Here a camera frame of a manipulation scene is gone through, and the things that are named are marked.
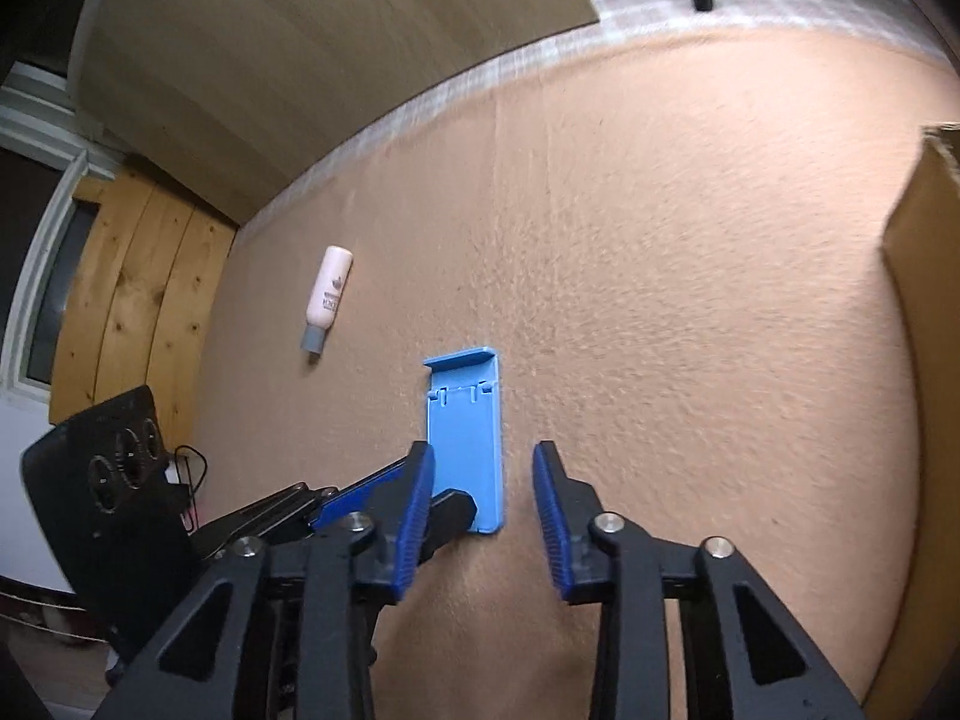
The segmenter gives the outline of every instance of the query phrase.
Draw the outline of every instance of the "plywood sheet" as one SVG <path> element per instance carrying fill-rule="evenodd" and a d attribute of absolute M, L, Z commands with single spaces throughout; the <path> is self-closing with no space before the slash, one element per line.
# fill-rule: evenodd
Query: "plywood sheet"
<path fill-rule="evenodd" d="M 56 342 L 50 421 L 94 403 L 104 328 L 117 278 L 155 184 L 124 167 L 99 195 L 100 210 L 83 248 Z"/>
<path fill-rule="evenodd" d="M 589 0 L 102 0 L 80 106 L 243 223 L 453 74 L 596 20 Z"/>
<path fill-rule="evenodd" d="M 200 353 L 233 233 L 229 225 L 195 210 L 170 271 L 147 384 L 157 404 L 160 432 L 171 448 L 190 440 Z"/>
<path fill-rule="evenodd" d="M 193 206 L 157 187 L 117 278 L 97 368 L 95 401 L 143 384 L 167 279 Z"/>

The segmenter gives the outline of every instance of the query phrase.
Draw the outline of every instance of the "blue plastic holder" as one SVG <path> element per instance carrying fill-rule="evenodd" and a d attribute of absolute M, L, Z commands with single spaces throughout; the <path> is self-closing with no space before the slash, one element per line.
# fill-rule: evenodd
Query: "blue plastic holder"
<path fill-rule="evenodd" d="M 500 371 L 488 346 L 424 360 L 432 371 L 426 394 L 426 440 L 437 461 L 433 494 L 472 495 L 472 533 L 503 527 L 500 454 Z"/>

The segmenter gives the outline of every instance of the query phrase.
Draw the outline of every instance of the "grey bottle cap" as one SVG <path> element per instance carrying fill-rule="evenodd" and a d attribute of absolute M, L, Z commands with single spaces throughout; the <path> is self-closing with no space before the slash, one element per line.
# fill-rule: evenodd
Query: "grey bottle cap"
<path fill-rule="evenodd" d="M 305 352 L 320 354 L 323 351 L 323 341 L 326 338 L 326 331 L 323 327 L 315 327 L 312 324 L 304 328 L 304 337 L 301 338 L 301 349 Z"/>

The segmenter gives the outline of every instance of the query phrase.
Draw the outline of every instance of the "wooden panel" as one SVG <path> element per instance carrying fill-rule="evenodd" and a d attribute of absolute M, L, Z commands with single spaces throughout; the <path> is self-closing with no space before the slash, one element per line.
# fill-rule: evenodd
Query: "wooden panel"
<path fill-rule="evenodd" d="M 90 229 L 56 342 L 50 421 L 60 422 L 94 403 L 104 327 L 127 256 L 154 183 L 124 167 L 100 194 L 101 207 Z"/>
<path fill-rule="evenodd" d="M 190 440 L 200 353 L 233 233 L 195 210 L 170 271 L 147 370 L 160 432 L 170 448 Z"/>
<path fill-rule="evenodd" d="M 112 184 L 110 181 L 104 181 L 102 178 L 93 178 L 85 175 L 77 182 L 73 190 L 73 199 L 84 200 L 86 202 L 100 202 L 100 196 L 104 194 L 104 189 Z"/>
<path fill-rule="evenodd" d="M 400 103 L 589 0 L 102 0 L 80 106 L 243 223 Z"/>
<path fill-rule="evenodd" d="M 193 206 L 157 187 L 120 269 L 97 368 L 95 401 L 143 384 L 157 316 Z"/>

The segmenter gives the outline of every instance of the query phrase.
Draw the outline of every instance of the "window frame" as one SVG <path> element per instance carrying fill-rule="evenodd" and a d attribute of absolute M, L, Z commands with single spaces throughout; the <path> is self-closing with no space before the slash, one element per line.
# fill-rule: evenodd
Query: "window frame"
<path fill-rule="evenodd" d="M 130 150 L 71 103 L 66 79 L 14 62 L 0 86 L 0 146 L 62 170 L 31 240 L 0 346 L 0 394 L 50 403 L 50 386 L 26 375 L 43 290 L 75 211 L 80 179 L 114 179 Z"/>
<path fill-rule="evenodd" d="M 47 203 L 20 269 L 0 349 L 0 389 L 40 403 L 50 402 L 50 386 L 27 378 L 27 360 L 43 290 L 76 210 L 73 193 L 88 170 L 88 153 L 84 149 L 67 165 Z"/>

